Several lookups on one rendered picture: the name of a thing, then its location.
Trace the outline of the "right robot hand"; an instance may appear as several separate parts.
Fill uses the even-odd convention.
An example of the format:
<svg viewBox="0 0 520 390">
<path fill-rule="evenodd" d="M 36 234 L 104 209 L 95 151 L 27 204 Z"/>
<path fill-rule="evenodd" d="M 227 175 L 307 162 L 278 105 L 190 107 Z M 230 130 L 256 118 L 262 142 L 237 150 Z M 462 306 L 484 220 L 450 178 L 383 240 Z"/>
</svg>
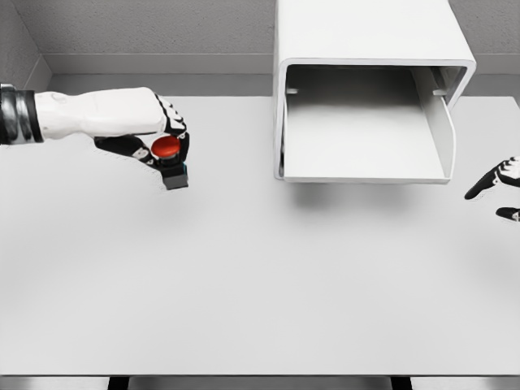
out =
<svg viewBox="0 0 520 390">
<path fill-rule="evenodd" d="M 465 200 L 482 197 L 486 192 L 498 185 L 520 189 L 520 156 L 503 160 L 490 171 L 486 172 L 465 194 Z M 520 207 L 500 207 L 496 215 L 520 223 Z"/>
</svg>

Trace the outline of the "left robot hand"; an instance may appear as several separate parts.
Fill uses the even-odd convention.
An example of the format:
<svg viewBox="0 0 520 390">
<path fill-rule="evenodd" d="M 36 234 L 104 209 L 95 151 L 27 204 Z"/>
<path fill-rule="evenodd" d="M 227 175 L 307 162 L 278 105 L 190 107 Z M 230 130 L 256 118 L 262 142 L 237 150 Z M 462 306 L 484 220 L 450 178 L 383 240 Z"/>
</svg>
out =
<svg viewBox="0 0 520 390">
<path fill-rule="evenodd" d="M 146 87 L 102 90 L 87 96 L 95 105 L 86 115 L 84 130 L 100 150 L 134 158 L 158 170 L 151 152 L 153 142 L 188 133 L 173 104 Z"/>
</svg>

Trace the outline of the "white tabletop storage cabinet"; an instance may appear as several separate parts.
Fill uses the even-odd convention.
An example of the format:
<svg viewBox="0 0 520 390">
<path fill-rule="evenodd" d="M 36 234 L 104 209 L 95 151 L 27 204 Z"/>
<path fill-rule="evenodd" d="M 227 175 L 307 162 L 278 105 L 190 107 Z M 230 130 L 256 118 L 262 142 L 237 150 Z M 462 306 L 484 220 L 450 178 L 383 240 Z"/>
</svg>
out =
<svg viewBox="0 0 520 390">
<path fill-rule="evenodd" d="M 476 67 L 449 0 L 276 0 L 275 177 L 447 184 Z"/>
</svg>

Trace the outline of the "red button load switch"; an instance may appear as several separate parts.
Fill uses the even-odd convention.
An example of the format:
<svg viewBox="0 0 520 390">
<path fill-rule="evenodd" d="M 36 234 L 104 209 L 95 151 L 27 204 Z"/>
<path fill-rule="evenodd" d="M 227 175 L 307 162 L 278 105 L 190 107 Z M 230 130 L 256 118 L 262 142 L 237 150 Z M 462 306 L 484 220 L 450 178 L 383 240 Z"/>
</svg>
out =
<svg viewBox="0 0 520 390">
<path fill-rule="evenodd" d="M 172 135 L 162 136 L 155 140 L 151 152 L 156 158 L 156 168 L 162 176 L 167 190 L 182 189 L 189 186 L 186 158 L 189 151 L 190 138 Z"/>
</svg>

